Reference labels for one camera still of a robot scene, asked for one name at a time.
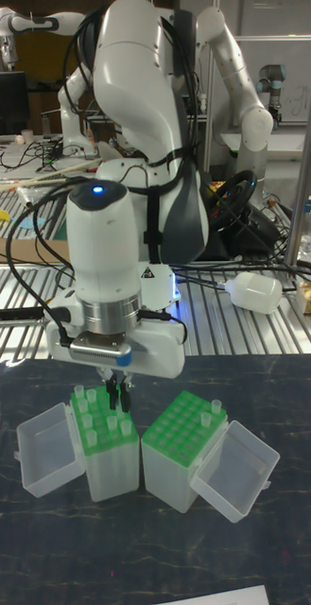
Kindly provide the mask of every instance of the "white plastic bottle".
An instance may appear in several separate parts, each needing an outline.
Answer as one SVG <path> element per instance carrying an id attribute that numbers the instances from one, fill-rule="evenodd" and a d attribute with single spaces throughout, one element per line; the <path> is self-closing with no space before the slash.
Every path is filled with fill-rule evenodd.
<path id="1" fill-rule="evenodd" d="M 282 284 L 272 277 L 244 271 L 233 280 L 228 280 L 225 290 L 231 295 L 231 301 L 257 313 L 272 313 L 282 298 Z"/>

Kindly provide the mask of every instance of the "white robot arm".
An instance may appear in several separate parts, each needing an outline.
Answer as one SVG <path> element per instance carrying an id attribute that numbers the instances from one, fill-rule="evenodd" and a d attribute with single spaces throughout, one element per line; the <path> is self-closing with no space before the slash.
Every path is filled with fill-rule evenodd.
<path id="1" fill-rule="evenodd" d="M 73 36 L 84 15 L 79 12 L 57 12 L 47 17 L 29 17 L 7 7 L 0 9 L 0 48 L 3 62 L 9 70 L 14 69 L 19 60 L 15 49 L 14 36 L 28 31 L 51 31 L 59 36 Z"/>
<path id="2" fill-rule="evenodd" d="M 259 78 L 257 92 L 269 93 L 268 111 L 273 118 L 273 130 L 277 130 L 282 121 L 280 96 L 286 79 L 286 68 L 284 65 L 265 65 L 259 72 Z"/>
<path id="3" fill-rule="evenodd" d="M 241 145 L 236 170 L 252 170 L 256 174 L 254 198 L 261 199 L 272 116 L 255 91 L 241 50 L 219 9 L 209 7 L 199 15 L 198 41 L 199 48 L 206 43 L 211 46 L 239 121 Z"/>
<path id="4" fill-rule="evenodd" d="M 49 31 L 59 36 L 73 36 L 83 19 L 84 15 L 79 12 L 58 12 L 46 17 L 34 17 L 30 13 L 29 17 L 25 17 L 8 8 L 0 9 L 0 48 L 4 64 L 11 71 L 19 60 L 14 36 L 36 30 Z M 88 68 L 83 64 L 81 67 L 86 78 L 89 79 L 91 75 Z M 76 105 L 86 89 L 79 68 L 69 77 L 67 88 L 72 103 Z M 91 141 L 81 133 L 79 117 L 72 111 L 64 87 L 60 89 L 59 102 L 65 155 L 94 157 L 95 149 Z"/>

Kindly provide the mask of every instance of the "desk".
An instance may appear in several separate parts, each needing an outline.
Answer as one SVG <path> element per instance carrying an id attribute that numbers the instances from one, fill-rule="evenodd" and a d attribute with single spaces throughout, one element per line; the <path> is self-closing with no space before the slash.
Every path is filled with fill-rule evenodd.
<path id="1" fill-rule="evenodd" d="M 280 452 L 272 485 L 232 525 L 202 499 L 181 515 L 145 491 L 100 504 L 85 476 L 37 500 L 13 459 L 17 424 L 67 401 L 94 369 L 0 363 L 0 603 L 150 605 L 264 583 L 271 605 L 311 604 L 311 355 L 191 357 L 176 380 L 136 377 L 142 435 L 182 389 Z"/>
<path id="2" fill-rule="evenodd" d="M 17 145 L 14 142 L 10 142 L 9 138 L 2 138 L 6 142 L 0 145 L 0 156 L 3 152 L 5 153 L 3 158 L 3 162 L 5 165 L 17 166 L 21 162 L 22 157 L 26 151 L 27 155 L 25 155 L 23 159 L 23 165 L 18 166 L 18 168 L 12 168 L 10 170 L 7 170 L 2 165 L 0 165 L 0 179 L 20 180 L 33 179 L 36 176 L 41 176 L 40 174 L 37 174 L 36 170 L 38 168 L 41 168 L 41 166 L 43 165 L 42 160 L 40 158 L 32 159 L 34 153 L 36 152 L 36 147 L 31 147 L 29 150 L 27 150 L 28 145 Z M 36 143 L 42 141 L 42 137 L 37 137 Z"/>

